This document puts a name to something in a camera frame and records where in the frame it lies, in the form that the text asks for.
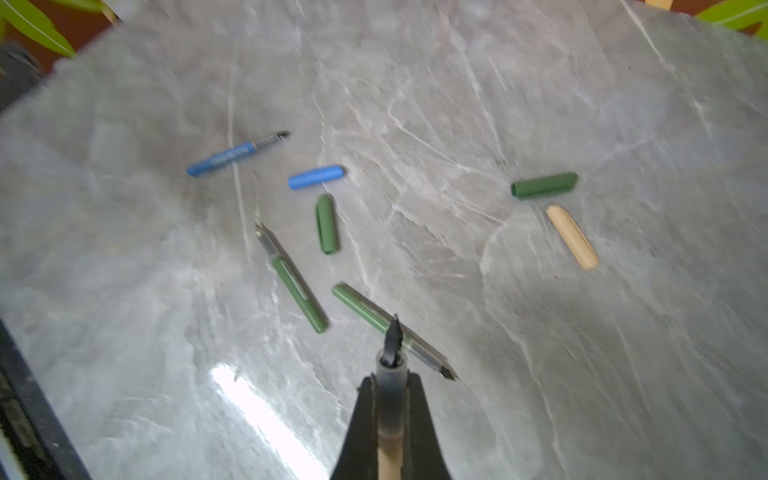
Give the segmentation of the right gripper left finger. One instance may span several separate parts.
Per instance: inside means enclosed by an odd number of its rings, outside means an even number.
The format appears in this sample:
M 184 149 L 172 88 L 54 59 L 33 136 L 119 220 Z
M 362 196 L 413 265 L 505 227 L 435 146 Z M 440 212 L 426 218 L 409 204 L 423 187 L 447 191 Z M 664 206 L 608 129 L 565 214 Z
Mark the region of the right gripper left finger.
M 347 433 L 330 480 L 371 480 L 378 478 L 378 428 L 375 380 L 372 375 L 360 383 Z

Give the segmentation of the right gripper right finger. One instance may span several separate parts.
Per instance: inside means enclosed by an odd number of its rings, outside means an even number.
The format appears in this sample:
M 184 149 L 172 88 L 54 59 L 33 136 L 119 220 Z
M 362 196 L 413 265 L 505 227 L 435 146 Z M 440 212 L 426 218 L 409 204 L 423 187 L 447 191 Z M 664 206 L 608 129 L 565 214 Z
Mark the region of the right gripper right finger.
M 450 480 L 422 380 L 410 373 L 406 389 L 406 420 L 403 446 L 403 478 Z

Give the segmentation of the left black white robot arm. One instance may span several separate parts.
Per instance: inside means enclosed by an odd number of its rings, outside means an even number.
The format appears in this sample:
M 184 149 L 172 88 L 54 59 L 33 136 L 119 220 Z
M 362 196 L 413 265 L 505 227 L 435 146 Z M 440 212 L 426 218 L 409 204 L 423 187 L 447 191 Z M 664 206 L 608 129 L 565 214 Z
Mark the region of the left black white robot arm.
M 0 110 L 4 111 L 43 79 L 37 60 L 15 41 L 1 43 Z

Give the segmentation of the beige pen cap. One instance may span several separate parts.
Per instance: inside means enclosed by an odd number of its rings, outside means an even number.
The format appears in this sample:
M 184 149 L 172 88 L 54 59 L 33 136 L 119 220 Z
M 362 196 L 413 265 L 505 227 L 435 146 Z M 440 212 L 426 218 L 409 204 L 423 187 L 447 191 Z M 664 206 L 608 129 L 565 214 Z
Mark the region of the beige pen cap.
M 559 205 L 550 205 L 546 214 L 560 237 L 583 270 L 599 266 L 598 256 L 570 214 Z

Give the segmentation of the beige pen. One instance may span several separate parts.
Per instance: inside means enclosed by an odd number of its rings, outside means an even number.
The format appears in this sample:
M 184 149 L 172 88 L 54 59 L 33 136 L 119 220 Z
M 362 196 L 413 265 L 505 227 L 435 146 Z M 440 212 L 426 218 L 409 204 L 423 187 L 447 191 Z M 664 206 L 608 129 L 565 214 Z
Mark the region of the beige pen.
M 401 479 L 405 434 L 407 359 L 402 353 L 404 333 L 397 316 L 385 333 L 375 373 L 378 428 L 378 478 Z

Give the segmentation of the blue pen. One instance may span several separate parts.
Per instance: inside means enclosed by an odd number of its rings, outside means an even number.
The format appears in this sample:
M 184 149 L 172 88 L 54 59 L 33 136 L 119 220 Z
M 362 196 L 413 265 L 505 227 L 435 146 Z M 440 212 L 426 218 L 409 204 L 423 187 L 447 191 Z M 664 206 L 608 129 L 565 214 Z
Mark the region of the blue pen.
M 197 178 L 203 174 L 224 168 L 232 163 L 256 155 L 261 150 L 288 138 L 291 133 L 287 130 L 278 131 L 257 141 L 245 142 L 235 147 L 216 153 L 204 160 L 198 161 L 186 168 L 186 173 Z

